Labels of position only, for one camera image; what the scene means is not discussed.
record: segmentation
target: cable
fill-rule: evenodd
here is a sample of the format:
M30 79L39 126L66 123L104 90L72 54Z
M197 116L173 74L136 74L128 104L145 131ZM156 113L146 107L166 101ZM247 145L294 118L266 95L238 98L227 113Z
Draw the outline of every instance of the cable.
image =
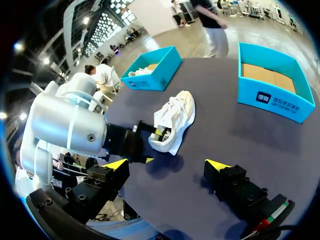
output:
M120 215L121 212L118 213L118 214L116 214L116 213L119 212L119 211L122 211L122 210L123 210L123 209L119 209L119 210L115 211L111 216L108 216L108 215L105 214L105 213L103 213L103 214L98 214L97 216L100 216L100 217L98 217L98 218L96 217L94 220L97 220L97 221L100 221L100 222L102 222L102 221L109 221L110 218Z
M264 231L261 231L261 232L257 232L256 234L250 236L248 238L248 240L254 240L256 238L260 239L262 236L270 235L272 233L281 232L281 231L285 231L285 230L294 230L295 228L296 228L295 225L283 225L283 226L269 228L267 230L264 230Z

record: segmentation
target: ceiling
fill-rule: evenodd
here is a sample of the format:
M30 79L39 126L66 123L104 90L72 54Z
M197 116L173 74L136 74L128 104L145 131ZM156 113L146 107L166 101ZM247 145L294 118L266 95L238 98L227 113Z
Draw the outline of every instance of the ceiling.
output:
M37 16L24 36L17 42L23 46L23 49L14 50L11 70L7 73L9 82L5 97L7 111L13 108L12 105L35 97L28 88L31 82L44 88L50 81L55 81L57 78L63 80L59 75L60 72L68 73L63 27L64 12L72 2L72 0L52 1L52 4ZM72 18L72 46L79 43L83 30L91 27L91 22L85 25L83 19L87 16L94 17L92 13L94 2L95 0L86 0L78 4L73 16L67 16ZM42 52L50 42L52 43L47 47L47 51ZM74 52L76 52L73 54L75 59L78 57L77 49ZM49 64L44 64L44 58L49 58Z
M52 1L40 12L24 36L14 45L11 69L6 76L9 83L5 95L6 111L9 113L14 106L35 97L29 90L31 82L44 89L50 81L64 83L65 78L71 74L64 38L64 31L68 30L64 29L66 19L72 19L71 55L75 66L82 55L88 57L103 42L135 19L126 5L132 1ZM73 14L65 15L65 12L68 12L66 11L68 6L72 3L75 3ZM107 15L108 19L104 22L103 18ZM85 18L89 18L87 24L84 24Z

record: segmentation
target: floor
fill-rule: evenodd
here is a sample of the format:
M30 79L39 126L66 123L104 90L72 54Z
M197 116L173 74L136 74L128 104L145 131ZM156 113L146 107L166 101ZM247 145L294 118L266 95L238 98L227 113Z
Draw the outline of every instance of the floor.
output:
M249 16L222 16L227 22L225 30L228 38L227 58L238 59L238 42L257 44L288 54L299 62L309 84L320 96L320 70L312 41L305 32L303 35L277 21L255 19ZM201 58L206 54L207 35L199 20L188 27L176 28L155 37L147 33L127 45L108 65L114 66L119 76L128 69L134 60L143 53L175 46L182 58Z

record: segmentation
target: table surface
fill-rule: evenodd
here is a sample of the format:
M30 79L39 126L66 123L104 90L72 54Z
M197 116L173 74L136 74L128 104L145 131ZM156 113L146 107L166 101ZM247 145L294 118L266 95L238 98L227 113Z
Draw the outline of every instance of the table surface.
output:
M283 194L295 202L284 225L296 224L307 210L320 177L320 109L303 124L237 103L238 61L184 59L163 92L124 86L107 111L108 122L133 127L154 124L154 112L182 90L191 92L196 115L176 156L153 150L155 159L130 164L121 190L128 204L173 240L239 239L246 223L214 195L203 177L205 159L240 165L268 198ZM318 97L313 91L316 104Z

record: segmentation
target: blue box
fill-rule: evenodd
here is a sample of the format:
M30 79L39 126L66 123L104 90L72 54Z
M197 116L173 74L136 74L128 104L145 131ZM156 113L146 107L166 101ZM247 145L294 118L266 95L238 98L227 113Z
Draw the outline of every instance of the blue box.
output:
M182 63L175 46L160 48L141 54L122 75L121 80L131 89L163 91ZM129 76L139 68L144 69L151 64L157 64L151 74Z
M238 43L238 103L264 109L302 123L315 109L309 83L297 60L276 50ZM262 67L292 79L296 94L260 80L242 76L242 63Z

